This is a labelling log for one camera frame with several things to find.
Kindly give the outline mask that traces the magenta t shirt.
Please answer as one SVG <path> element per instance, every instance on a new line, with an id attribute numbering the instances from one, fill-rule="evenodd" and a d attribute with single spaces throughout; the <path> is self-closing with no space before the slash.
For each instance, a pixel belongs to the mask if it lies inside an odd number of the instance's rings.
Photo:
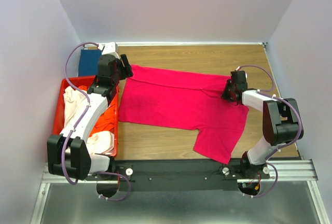
<path id="1" fill-rule="evenodd" d="M 222 99 L 227 76 L 132 66 L 119 121 L 198 130 L 193 150 L 227 164 L 242 136 L 249 108 Z"/>

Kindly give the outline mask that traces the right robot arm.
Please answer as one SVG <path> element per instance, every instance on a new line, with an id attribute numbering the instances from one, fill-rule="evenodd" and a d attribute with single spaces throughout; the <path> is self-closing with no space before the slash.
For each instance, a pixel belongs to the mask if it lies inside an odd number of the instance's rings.
<path id="1" fill-rule="evenodd" d="M 301 139 L 304 130 L 295 99 L 283 99 L 266 95 L 259 89 L 250 89 L 246 79 L 246 72 L 240 68 L 232 71 L 222 98 L 262 112 L 262 138 L 242 155 L 238 167 L 242 177 L 252 178 L 263 170 L 275 153 Z"/>

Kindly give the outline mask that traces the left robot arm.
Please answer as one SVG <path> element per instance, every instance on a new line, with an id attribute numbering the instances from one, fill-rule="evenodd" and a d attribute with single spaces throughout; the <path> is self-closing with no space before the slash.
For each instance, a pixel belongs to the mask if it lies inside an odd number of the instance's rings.
<path id="1" fill-rule="evenodd" d="M 90 174 L 97 173 L 102 179 L 114 176 L 115 167 L 110 164 L 109 155 L 88 152 L 87 141 L 100 115 L 106 111 L 117 95 L 121 80 L 133 76 L 126 54 L 115 57 L 112 54 L 100 56 L 98 73 L 86 92 L 86 102 L 78 109 L 78 116 L 47 140 L 47 159 L 50 174 L 64 176 L 75 185 Z"/>

